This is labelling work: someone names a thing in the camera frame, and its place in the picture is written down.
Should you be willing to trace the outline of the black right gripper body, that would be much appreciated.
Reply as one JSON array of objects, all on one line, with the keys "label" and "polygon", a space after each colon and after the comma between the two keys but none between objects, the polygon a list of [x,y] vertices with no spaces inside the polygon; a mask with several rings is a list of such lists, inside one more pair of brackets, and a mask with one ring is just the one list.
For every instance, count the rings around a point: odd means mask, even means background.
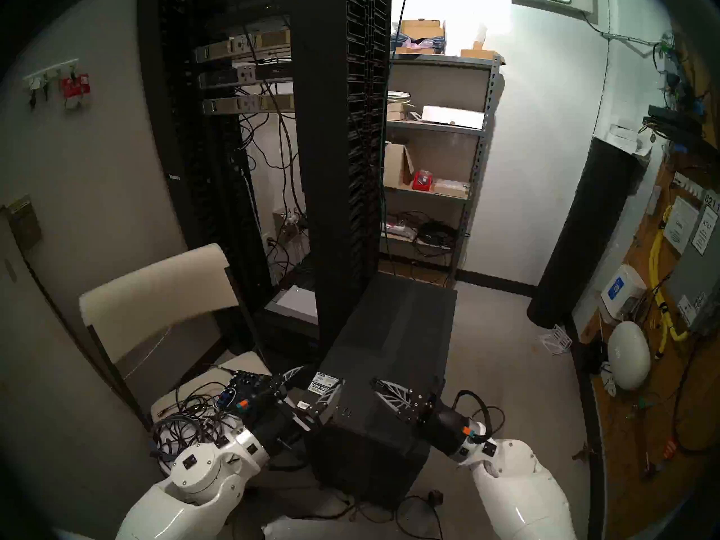
[{"label": "black right gripper body", "polygon": [[456,455],[469,440],[471,445],[487,440],[487,428],[445,404],[425,408],[425,442],[446,455]]}]

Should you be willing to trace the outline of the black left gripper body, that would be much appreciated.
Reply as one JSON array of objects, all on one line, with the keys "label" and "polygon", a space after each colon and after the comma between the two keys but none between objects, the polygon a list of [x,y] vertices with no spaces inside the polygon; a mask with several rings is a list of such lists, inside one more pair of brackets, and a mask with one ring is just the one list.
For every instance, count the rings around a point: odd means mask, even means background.
[{"label": "black left gripper body", "polygon": [[315,431],[315,414],[286,395],[253,399],[253,436],[268,455],[278,454],[297,436]]}]

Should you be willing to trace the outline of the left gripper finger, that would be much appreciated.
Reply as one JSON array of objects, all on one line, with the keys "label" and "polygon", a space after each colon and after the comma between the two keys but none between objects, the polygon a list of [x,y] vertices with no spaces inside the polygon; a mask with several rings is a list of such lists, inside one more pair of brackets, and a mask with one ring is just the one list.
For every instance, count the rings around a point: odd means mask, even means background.
[{"label": "left gripper finger", "polygon": [[284,372],[273,375],[273,398],[284,399],[293,388],[299,387],[298,383],[304,382],[307,377],[307,367],[297,366]]},{"label": "left gripper finger", "polygon": [[342,389],[343,379],[338,380],[338,382],[320,394],[315,392],[318,390],[317,388],[312,390],[308,387],[303,390],[302,401],[304,407],[302,409],[302,422],[309,426],[310,429],[322,428],[338,409]]}]

